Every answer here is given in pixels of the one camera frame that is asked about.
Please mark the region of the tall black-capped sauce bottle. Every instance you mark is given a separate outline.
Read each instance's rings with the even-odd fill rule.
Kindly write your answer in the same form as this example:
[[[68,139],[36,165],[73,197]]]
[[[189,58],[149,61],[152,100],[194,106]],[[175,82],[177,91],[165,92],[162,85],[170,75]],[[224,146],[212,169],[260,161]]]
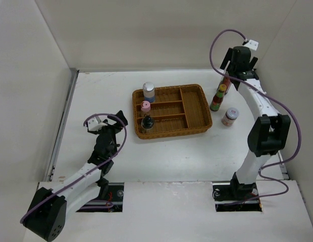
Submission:
[[[218,85],[218,89],[221,85],[225,85],[226,86],[226,91],[225,91],[225,95],[228,93],[230,86],[231,86],[231,81],[228,77],[223,77]]]

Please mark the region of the pink-capped spice shaker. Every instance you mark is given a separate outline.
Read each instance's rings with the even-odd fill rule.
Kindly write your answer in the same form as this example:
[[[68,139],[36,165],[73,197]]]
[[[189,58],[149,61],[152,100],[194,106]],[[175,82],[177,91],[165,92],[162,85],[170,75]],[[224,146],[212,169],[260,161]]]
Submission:
[[[145,101],[141,102],[141,106],[140,107],[141,107],[141,111],[142,112],[147,113],[151,109],[151,103],[149,101],[145,100]]]

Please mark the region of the black-capped pepper grinder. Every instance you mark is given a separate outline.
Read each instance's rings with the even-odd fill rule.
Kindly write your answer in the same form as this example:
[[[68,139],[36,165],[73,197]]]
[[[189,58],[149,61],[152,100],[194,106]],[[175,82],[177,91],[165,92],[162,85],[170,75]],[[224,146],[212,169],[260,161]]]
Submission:
[[[146,115],[141,121],[141,131],[143,134],[149,133],[154,126],[154,119],[150,115]]]

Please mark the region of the black-capped shaker blue label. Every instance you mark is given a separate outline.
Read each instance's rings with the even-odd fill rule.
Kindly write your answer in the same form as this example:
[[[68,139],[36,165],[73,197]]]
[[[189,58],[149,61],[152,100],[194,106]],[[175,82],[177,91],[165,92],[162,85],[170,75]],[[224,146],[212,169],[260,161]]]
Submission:
[[[152,82],[145,82],[142,86],[144,100],[150,103],[155,102],[155,87]]]

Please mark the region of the yellow-capped red sauce bottle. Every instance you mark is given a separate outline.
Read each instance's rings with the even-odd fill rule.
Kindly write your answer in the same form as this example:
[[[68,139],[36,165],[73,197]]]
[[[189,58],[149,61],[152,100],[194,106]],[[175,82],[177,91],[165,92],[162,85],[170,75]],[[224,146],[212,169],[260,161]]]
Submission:
[[[214,95],[211,104],[210,104],[210,110],[211,111],[218,111],[220,109],[220,106],[223,102],[225,92],[226,92],[227,86],[225,84],[221,84],[218,87],[218,90],[216,94]]]

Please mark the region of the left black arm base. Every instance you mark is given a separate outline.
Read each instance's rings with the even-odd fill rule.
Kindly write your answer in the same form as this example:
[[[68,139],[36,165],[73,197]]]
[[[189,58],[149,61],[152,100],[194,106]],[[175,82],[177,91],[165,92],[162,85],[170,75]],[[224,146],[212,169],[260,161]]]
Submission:
[[[77,212],[122,212],[124,183],[110,183],[105,178],[101,178],[96,183],[100,187],[98,196],[85,204]]]

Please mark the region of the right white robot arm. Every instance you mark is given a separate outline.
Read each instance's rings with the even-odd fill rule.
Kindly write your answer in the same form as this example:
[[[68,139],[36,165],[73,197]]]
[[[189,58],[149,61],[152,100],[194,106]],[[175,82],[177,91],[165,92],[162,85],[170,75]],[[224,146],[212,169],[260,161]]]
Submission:
[[[255,188],[258,172],[278,151],[285,147],[291,119],[273,107],[261,87],[253,69],[257,61],[245,46],[229,48],[220,66],[226,69],[230,81],[250,108],[254,125],[247,137],[248,154],[241,167],[233,174],[229,193],[242,199]]]

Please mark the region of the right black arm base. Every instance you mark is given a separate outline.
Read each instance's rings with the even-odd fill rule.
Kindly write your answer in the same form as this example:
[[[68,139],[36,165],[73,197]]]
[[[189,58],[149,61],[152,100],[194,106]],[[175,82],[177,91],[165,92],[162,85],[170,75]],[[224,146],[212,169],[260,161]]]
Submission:
[[[213,183],[213,199],[217,212],[262,212],[256,183],[240,185],[234,180]]]

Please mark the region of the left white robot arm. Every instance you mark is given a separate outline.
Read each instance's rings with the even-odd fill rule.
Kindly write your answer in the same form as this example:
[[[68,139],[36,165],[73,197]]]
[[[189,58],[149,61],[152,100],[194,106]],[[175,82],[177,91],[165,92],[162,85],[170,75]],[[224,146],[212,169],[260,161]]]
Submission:
[[[128,121],[120,110],[116,114],[100,113],[88,117],[83,125],[88,133],[97,136],[88,161],[71,177],[54,188],[39,188],[20,223],[45,241],[55,240],[67,218],[77,211],[109,211],[113,195],[104,176],[111,170],[124,144],[116,135],[127,131]]]

